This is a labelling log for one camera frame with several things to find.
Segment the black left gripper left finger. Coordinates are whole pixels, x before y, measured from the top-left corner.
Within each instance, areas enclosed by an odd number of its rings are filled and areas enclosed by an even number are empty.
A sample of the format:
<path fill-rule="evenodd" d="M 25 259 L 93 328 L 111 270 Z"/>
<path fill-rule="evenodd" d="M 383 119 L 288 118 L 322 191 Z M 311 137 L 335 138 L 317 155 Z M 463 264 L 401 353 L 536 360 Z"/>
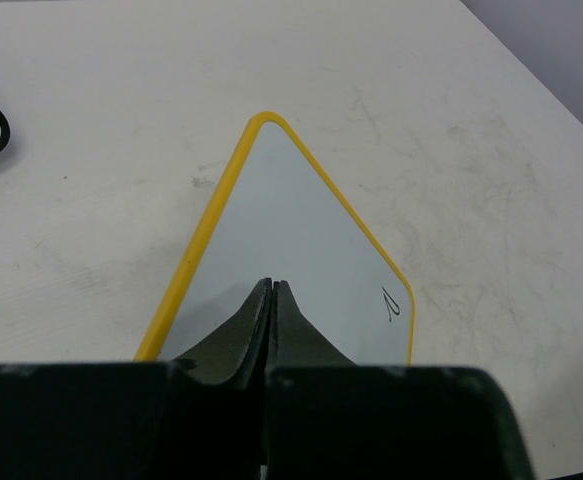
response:
<path fill-rule="evenodd" d="M 201 385 L 246 389 L 262 357 L 272 292 L 272 280 L 260 279 L 229 319 L 174 362 Z"/>

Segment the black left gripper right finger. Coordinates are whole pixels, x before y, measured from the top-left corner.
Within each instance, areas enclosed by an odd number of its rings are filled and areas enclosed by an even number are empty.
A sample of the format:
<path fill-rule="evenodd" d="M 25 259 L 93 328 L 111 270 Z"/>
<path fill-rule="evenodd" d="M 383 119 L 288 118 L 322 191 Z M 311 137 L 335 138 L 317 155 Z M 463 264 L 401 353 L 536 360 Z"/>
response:
<path fill-rule="evenodd" d="M 305 317 L 289 283 L 275 282 L 265 371 L 330 371 L 356 367 Z"/>

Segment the yellow framed whiteboard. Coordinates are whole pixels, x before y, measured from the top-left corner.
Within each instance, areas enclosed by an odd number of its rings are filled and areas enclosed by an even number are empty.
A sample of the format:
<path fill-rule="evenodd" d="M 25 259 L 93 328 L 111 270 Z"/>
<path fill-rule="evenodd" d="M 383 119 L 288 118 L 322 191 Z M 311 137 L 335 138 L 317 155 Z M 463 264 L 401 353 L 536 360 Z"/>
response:
<path fill-rule="evenodd" d="M 350 360 L 407 365 L 415 300 L 404 274 L 288 122 L 247 123 L 136 352 L 171 359 L 233 314 L 262 278 Z"/>

